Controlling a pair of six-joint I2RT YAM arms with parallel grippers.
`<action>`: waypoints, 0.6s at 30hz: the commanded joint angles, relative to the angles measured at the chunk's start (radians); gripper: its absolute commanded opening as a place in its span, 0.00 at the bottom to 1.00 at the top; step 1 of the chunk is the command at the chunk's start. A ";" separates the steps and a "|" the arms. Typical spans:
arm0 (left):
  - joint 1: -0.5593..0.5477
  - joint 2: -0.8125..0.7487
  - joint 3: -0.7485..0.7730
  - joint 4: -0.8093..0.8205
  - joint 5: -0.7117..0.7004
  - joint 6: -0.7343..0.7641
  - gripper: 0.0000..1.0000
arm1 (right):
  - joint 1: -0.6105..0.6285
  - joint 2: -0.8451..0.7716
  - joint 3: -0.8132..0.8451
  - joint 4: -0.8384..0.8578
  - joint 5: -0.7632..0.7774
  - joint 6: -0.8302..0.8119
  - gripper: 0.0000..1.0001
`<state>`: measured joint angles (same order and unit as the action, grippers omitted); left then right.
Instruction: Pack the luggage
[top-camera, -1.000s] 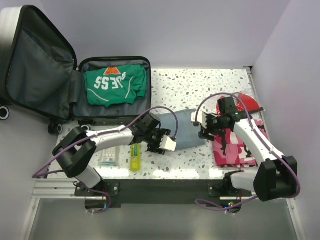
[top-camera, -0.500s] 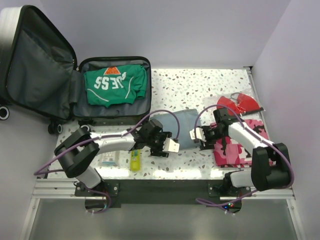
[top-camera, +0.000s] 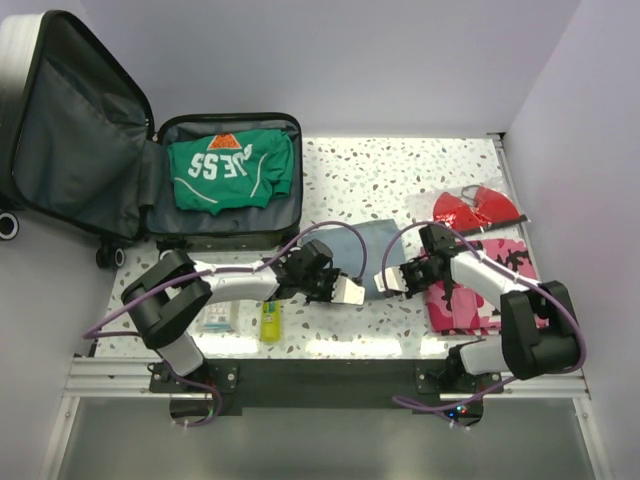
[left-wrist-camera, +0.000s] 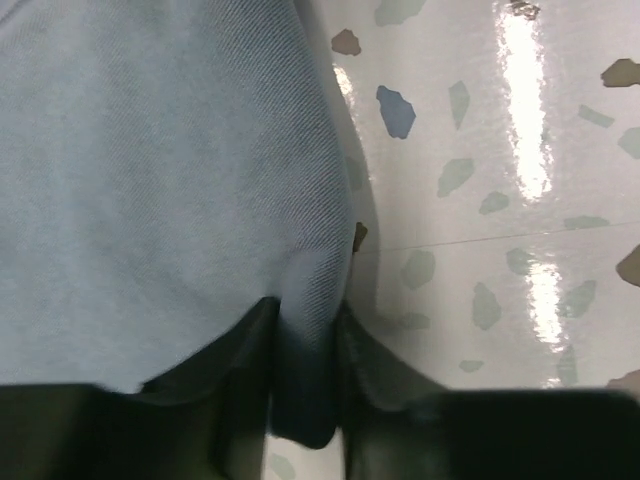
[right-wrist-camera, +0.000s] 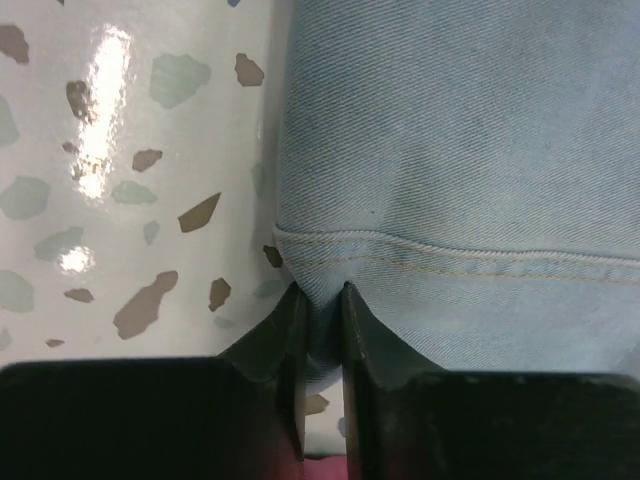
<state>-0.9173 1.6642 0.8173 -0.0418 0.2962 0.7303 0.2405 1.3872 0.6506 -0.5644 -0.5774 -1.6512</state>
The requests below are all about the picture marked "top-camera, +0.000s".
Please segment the light blue jeans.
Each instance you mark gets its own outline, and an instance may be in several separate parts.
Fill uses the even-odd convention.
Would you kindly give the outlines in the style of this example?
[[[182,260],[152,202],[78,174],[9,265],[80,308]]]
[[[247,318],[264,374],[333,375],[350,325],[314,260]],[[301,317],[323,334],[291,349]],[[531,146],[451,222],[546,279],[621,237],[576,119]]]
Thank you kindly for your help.
[[[367,264],[362,277],[367,301],[380,300],[384,295],[377,290],[374,276],[381,271],[384,252],[399,231],[393,219],[374,220],[353,226],[364,239],[367,250]],[[320,240],[333,253],[334,266],[349,276],[355,277],[361,269],[362,247],[356,235],[344,227],[318,229],[302,238],[303,244]]]

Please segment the pink camouflage pants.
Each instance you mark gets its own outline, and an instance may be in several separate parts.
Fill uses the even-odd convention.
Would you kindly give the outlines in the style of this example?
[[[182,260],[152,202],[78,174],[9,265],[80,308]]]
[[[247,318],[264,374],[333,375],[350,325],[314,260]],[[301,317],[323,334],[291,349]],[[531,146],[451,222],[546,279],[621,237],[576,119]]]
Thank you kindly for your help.
[[[489,258],[526,277],[536,279],[536,272],[524,241],[487,239],[473,241],[482,245]],[[431,328],[446,335],[491,335],[500,330],[500,313],[485,298],[473,290],[455,284],[446,295],[442,281],[425,292],[425,305]]]

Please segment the red item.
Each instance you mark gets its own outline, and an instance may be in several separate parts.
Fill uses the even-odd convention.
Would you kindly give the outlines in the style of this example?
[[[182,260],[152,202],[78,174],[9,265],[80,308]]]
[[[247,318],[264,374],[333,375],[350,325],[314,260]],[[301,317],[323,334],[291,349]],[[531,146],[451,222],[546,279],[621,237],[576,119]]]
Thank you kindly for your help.
[[[440,223],[464,236],[511,228],[529,221],[502,177],[410,194],[405,204],[411,219]]]

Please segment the green Guess shirt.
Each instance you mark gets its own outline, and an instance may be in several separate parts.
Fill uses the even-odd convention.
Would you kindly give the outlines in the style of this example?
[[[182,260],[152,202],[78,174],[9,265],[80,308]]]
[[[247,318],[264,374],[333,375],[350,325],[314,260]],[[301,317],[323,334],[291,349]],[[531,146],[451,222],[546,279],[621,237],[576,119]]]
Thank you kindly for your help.
[[[295,154],[278,129],[222,133],[168,147],[176,206],[217,215],[228,209],[265,208],[291,193]]]

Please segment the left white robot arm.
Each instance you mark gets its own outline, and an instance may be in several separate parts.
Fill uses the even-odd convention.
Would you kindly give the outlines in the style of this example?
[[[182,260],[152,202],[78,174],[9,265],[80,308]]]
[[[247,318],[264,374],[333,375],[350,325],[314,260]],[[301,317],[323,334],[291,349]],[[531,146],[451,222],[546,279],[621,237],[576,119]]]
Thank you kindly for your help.
[[[188,328],[205,306],[288,300],[297,294],[310,302],[336,303],[340,282],[347,278],[333,265],[329,247],[316,240],[279,258],[244,265],[197,262],[177,250],[131,283],[121,300],[143,344],[164,361],[173,382],[196,392],[209,374]]]

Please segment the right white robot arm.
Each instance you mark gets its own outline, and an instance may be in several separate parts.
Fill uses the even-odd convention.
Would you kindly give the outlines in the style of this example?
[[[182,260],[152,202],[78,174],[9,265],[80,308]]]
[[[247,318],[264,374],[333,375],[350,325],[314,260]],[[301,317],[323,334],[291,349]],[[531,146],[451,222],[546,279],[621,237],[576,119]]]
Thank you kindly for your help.
[[[503,371],[513,380],[529,380],[583,367],[586,341],[564,284],[541,283],[514,272],[441,223],[423,221],[414,227],[425,254],[399,266],[401,294],[411,298],[437,283],[460,285],[500,314],[497,340],[476,340],[449,350],[443,374],[452,390],[469,392],[481,375]]]

